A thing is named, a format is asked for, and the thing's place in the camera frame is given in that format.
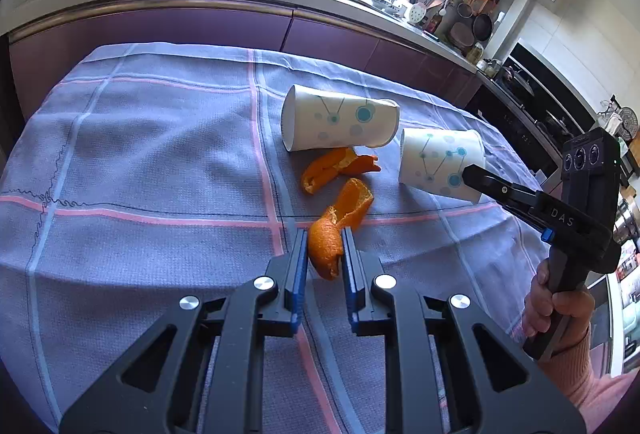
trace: cup with blue dot pattern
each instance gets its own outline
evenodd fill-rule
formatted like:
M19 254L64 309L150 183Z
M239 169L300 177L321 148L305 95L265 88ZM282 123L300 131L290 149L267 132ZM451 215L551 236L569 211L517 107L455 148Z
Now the cup with blue dot pattern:
M382 147L398 131L393 100L321 91L293 85L282 105L280 128L287 150L355 145Z
M485 165L484 145L477 131L405 128L400 147L401 183L437 196L479 201L480 192L462 179L468 165Z

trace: blue gripper pad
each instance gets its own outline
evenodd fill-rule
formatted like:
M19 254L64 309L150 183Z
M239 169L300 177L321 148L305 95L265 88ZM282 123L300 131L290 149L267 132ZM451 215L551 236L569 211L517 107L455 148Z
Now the blue gripper pad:
M289 272L285 284L285 306L291 311L290 325L294 335L300 327L302 306L305 302L306 267L308 265L306 240L306 230L299 230L296 234L296 242L289 254Z

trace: blue button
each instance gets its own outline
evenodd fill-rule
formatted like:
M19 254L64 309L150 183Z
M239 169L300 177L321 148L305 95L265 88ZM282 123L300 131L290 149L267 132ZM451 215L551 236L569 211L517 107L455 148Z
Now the blue button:
M554 240L554 236L555 236L555 232L551 229L551 228L545 228L542 231L542 234L540 235L540 239L543 242L549 242L551 243L552 240Z

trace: jar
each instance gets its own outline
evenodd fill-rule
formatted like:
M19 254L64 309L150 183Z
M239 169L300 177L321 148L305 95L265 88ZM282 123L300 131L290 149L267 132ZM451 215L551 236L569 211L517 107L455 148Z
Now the jar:
M484 48L482 44L476 42L476 44L471 48L469 53L466 54L466 59L471 62L473 65L478 64L478 61L482 58L482 53L484 53Z

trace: finger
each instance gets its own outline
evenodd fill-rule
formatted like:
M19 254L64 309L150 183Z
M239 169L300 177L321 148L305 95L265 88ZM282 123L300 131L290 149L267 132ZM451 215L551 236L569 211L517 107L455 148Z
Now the finger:
M545 286L540 286L537 281L531 284L530 301L532 307L545 317L551 315L554 310L551 292Z
M595 299L587 291L564 291L552 297L556 311L574 318L590 318L595 309Z
M536 271L536 278L540 286L544 286L546 284L546 281L549 280L549 261L548 260L545 259L538 265L538 270Z
M534 329L536 333L546 333L548 331L551 326L551 318L545 317L533 310L527 310L525 313L522 322L526 324L528 328Z

